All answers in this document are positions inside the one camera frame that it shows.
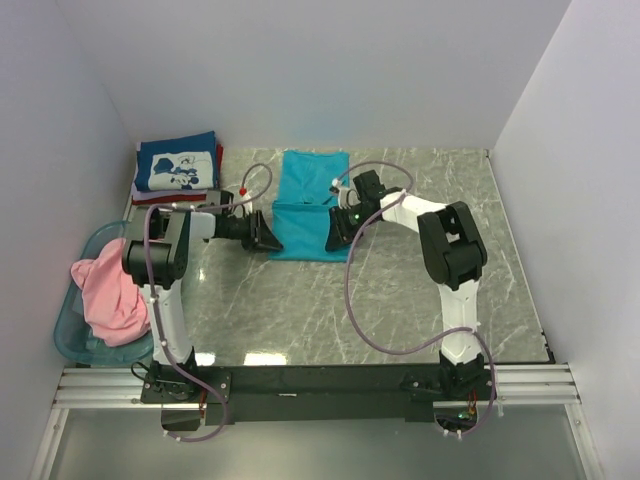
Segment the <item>teal t-shirt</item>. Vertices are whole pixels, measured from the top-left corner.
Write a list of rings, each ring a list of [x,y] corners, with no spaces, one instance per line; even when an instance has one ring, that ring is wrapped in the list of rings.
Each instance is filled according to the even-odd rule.
[[[273,233],[283,245],[275,261],[344,263],[348,249],[328,252],[329,209],[337,204],[332,181],[349,168],[346,152],[284,152],[278,195],[272,203]]]

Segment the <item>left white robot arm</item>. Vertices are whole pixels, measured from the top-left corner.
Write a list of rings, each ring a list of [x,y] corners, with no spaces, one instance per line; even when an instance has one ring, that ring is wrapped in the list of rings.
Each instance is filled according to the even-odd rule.
[[[229,191],[219,192],[210,204],[160,204],[134,211],[125,228],[122,268],[139,288],[149,314],[153,354],[147,381],[164,385],[179,402],[193,399],[200,388],[181,294],[193,239],[237,241],[249,252],[283,250],[263,212],[250,199],[236,202]]]

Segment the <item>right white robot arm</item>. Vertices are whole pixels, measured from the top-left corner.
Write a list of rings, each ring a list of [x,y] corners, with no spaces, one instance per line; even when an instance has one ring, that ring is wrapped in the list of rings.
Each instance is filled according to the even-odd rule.
[[[352,188],[341,177],[332,180],[330,192],[338,204],[329,209],[328,252],[348,250],[343,276],[343,297],[356,333],[373,349],[394,356],[416,353],[381,347],[368,338],[357,323],[351,304],[350,270],[356,244],[365,230],[382,221],[407,228],[419,236],[426,271],[438,286],[443,333],[440,343],[439,387],[444,395],[460,399],[474,386],[489,359],[478,337],[477,294],[488,254],[467,204],[432,202],[407,189],[388,188],[374,170],[353,180]]]

